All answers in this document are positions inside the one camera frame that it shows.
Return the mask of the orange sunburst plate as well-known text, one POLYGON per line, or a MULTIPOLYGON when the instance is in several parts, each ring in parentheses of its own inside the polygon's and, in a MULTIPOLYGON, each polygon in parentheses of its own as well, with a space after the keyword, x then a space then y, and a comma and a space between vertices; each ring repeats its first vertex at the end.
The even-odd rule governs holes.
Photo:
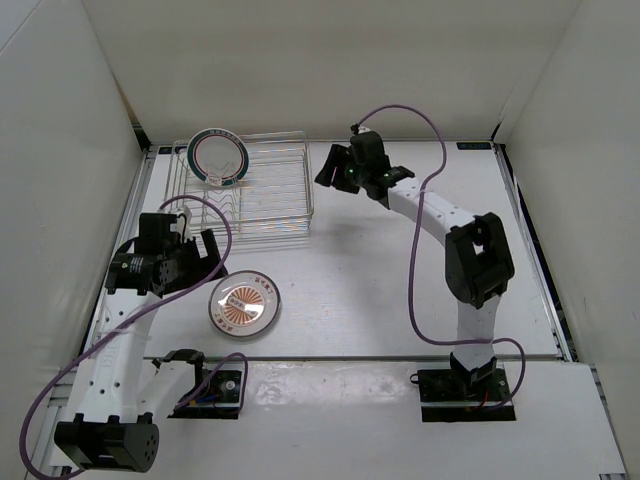
POLYGON ((258 337, 279 318, 281 293, 266 274, 241 270, 229 274, 213 288, 208 313, 213 327, 233 339, 258 337))

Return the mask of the wire dish rack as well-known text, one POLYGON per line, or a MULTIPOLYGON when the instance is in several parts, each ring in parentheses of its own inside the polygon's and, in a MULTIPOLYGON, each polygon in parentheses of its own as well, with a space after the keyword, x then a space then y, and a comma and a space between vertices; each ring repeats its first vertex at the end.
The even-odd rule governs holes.
POLYGON ((187 140, 158 149, 168 158, 164 197, 203 198, 222 210, 234 239, 249 242, 304 236, 314 212, 309 143, 301 131, 241 135, 250 164, 234 185, 199 180, 187 161, 187 140))

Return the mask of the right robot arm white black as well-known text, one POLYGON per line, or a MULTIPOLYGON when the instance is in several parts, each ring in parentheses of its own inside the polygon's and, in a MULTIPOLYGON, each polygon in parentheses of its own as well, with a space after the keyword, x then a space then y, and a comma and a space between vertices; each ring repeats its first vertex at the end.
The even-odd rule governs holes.
POLYGON ((331 146, 315 177, 323 187, 357 194, 404 216, 416 235, 428 233, 444 249, 445 283, 458 302, 457 333, 451 347, 449 387, 460 399, 480 393, 496 370, 496 315, 515 266, 501 219, 469 213, 427 189, 404 166, 394 166, 374 131, 331 146))

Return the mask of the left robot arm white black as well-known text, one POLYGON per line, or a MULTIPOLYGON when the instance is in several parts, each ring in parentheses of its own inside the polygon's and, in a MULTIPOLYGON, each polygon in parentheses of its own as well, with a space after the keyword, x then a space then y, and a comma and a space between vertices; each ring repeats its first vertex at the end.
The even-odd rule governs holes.
POLYGON ((202 281, 226 275, 212 231, 201 234, 202 256, 190 232, 188 209, 143 213, 138 234, 114 254, 106 279, 102 348, 71 419, 59 422, 55 445, 82 470, 146 473, 159 451, 159 425, 185 398, 206 395, 205 356, 173 350, 152 364, 156 376, 140 384, 146 344, 160 301, 202 281))

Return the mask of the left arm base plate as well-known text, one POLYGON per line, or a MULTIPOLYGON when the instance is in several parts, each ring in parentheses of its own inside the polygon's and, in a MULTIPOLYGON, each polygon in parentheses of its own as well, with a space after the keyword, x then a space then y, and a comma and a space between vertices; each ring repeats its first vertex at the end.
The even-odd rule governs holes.
POLYGON ((222 365, 186 406, 176 409, 172 419, 237 420, 242 410, 245 392, 245 364, 234 358, 222 365))

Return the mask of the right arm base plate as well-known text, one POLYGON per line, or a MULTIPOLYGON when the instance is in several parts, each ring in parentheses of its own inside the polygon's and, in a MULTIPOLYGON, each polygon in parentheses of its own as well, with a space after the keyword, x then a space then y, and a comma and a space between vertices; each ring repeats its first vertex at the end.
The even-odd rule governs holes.
POLYGON ((512 422, 516 420, 505 370, 471 387, 450 368, 417 370, 410 382, 418 387, 421 418, 425 423, 512 422))

